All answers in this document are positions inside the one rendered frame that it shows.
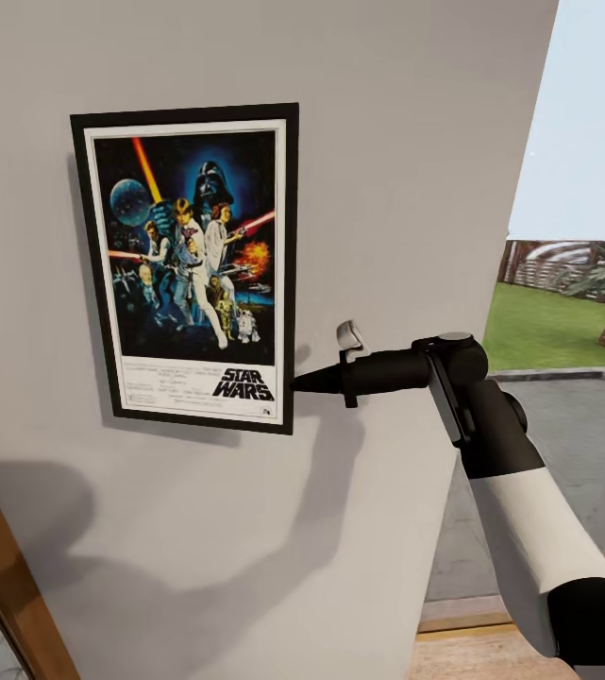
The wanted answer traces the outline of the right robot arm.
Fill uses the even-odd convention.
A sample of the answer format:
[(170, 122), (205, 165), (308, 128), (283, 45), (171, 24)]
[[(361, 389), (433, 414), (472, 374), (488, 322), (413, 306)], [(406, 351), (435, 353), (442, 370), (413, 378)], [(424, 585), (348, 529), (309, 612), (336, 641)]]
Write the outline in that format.
[(605, 558), (526, 436), (520, 402), (488, 374), (467, 332), (370, 352), (353, 320), (337, 329), (340, 363), (299, 375), (294, 391), (359, 395), (426, 388), (462, 464), (493, 559), (498, 589), (523, 637), (582, 680), (605, 680)]

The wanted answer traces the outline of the poster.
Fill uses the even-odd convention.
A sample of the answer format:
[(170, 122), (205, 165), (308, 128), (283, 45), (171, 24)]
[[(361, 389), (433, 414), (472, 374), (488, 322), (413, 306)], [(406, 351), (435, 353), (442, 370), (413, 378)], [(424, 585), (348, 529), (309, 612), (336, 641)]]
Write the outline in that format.
[(114, 417), (293, 435), (299, 105), (70, 115)]

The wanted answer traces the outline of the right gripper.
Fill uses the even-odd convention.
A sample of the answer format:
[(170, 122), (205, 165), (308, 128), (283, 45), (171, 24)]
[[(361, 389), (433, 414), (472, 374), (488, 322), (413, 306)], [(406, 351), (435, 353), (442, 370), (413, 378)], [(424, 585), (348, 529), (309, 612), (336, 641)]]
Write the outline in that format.
[(345, 394), (346, 408), (357, 408), (359, 395), (402, 391), (396, 366), (396, 350), (370, 352), (369, 356), (346, 363), (346, 350), (340, 351), (340, 363), (299, 375), (290, 383), (294, 391)]

